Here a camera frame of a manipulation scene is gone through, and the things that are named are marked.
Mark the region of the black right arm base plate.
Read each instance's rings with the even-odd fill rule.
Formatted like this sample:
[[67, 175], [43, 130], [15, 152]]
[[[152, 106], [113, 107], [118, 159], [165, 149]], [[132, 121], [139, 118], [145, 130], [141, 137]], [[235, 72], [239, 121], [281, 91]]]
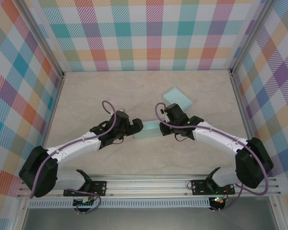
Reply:
[[224, 187], [218, 186], [216, 183], [207, 183], [206, 180], [191, 180], [190, 188], [192, 189], [192, 194], [195, 196], [199, 195], [234, 195], [235, 189], [232, 184], [226, 185]]

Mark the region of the circuit board with green light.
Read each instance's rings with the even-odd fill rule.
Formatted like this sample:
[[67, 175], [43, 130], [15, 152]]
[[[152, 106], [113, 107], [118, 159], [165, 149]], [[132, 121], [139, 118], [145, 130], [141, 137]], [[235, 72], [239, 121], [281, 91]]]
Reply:
[[213, 197], [210, 198], [210, 205], [215, 205], [215, 204], [223, 204], [225, 203], [226, 198], [225, 197]]

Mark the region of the light blue paper box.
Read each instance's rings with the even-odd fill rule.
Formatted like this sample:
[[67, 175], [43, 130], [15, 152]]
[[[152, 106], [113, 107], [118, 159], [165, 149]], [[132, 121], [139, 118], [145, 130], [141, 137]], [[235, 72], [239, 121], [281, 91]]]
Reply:
[[163, 94], [162, 99], [166, 105], [178, 104], [184, 112], [192, 106], [192, 101], [176, 87]]
[[143, 122], [143, 129], [139, 133], [134, 134], [134, 138], [143, 139], [162, 136], [159, 124], [159, 120]]

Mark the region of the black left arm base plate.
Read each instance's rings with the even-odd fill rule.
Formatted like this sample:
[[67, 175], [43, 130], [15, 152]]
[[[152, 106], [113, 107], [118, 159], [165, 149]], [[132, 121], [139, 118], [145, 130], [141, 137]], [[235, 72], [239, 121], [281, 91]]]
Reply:
[[106, 181], [91, 181], [91, 182], [85, 182], [79, 189], [77, 189], [77, 192], [65, 189], [63, 191], [63, 196], [84, 196], [84, 194], [79, 193], [79, 191], [94, 193], [98, 194], [99, 196], [105, 196], [106, 189], [107, 189]]

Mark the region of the aluminium frame post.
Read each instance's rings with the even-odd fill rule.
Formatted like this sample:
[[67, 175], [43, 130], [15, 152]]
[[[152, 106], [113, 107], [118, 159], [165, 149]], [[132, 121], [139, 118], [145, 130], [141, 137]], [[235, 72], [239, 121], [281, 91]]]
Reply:
[[234, 43], [233, 51], [230, 55], [232, 60], [226, 65], [230, 76], [234, 76], [242, 64], [247, 52], [250, 50], [276, 3], [277, 0], [254, 0], [252, 3], [241, 31]]
[[25, 1], [13, 0], [13, 3], [19, 10], [20, 14], [23, 16], [26, 23], [28, 24], [30, 30], [32, 31], [32, 34], [36, 38], [38, 44], [41, 46], [42, 50], [44, 51], [46, 57], [48, 58], [50, 64], [54, 68], [55, 72], [59, 75], [61, 79], [64, 78], [63, 69], [60, 67], [57, 59], [55, 58], [55, 55], [50, 49], [50, 46], [48, 45], [38, 23], [35, 21]]

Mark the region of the aluminium side rail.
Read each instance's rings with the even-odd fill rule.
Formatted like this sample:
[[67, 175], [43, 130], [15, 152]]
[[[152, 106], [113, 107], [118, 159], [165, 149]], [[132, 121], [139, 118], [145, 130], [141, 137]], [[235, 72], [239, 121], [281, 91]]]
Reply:
[[46, 144], [63, 82], [64, 76], [60, 75], [56, 76], [54, 81], [51, 81], [51, 78], [47, 79], [42, 89], [35, 86], [37, 102], [33, 102], [31, 106], [35, 108], [36, 113], [28, 136], [28, 143], [31, 146], [28, 148], [27, 159], [33, 148]]
[[229, 76], [229, 78], [234, 90], [247, 138], [250, 139], [247, 141], [246, 145], [255, 153], [252, 155], [246, 148], [238, 151], [238, 156], [236, 157], [238, 175], [242, 176], [242, 178], [247, 181], [260, 183], [267, 177], [268, 173], [273, 168], [273, 163], [264, 144], [258, 138], [255, 138], [251, 131], [251, 124], [243, 105], [237, 81], [234, 76]]

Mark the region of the grey metal panel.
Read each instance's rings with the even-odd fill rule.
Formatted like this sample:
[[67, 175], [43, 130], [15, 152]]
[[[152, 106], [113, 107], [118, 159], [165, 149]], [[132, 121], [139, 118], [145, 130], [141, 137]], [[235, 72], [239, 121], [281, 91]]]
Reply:
[[22, 230], [278, 230], [266, 213], [241, 217], [201, 208], [107, 209], [87, 215], [73, 209], [30, 209]]

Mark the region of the small circuit board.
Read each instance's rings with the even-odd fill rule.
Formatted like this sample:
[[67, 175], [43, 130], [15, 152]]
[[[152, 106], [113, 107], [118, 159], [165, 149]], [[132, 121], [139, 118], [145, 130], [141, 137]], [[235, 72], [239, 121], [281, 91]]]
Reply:
[[88, 206], [94, 206], [94, 199], [74, 199], [72, 205], [73, 206], [80, 206], [80, 207], [88, 207]]

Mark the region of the aluminium mounting rail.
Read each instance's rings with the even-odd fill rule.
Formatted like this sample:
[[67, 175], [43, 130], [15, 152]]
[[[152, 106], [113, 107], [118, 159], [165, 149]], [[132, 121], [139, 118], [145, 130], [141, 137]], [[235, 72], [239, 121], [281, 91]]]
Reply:
[[[89, 175], [92, 181], [106, 181], [105, 198], [182, 198], [191, 197], [191, 180], [205, 180], [206, 175]], [[81, 175], [63, 175], [59, 177], [53, 190], [40, 197], [42, 199], [64, 198], [63, 191], [69, 188], [67, 179], [72, 182], [84, 180]], [[268, 178], [268, 191], [265, 196], [280, 196], [280, 187], [274, 177]], [[29, 198], [31, 190], [22, 183], [17, 198]], [[213, 197], [225, 195], [195, 195]]]

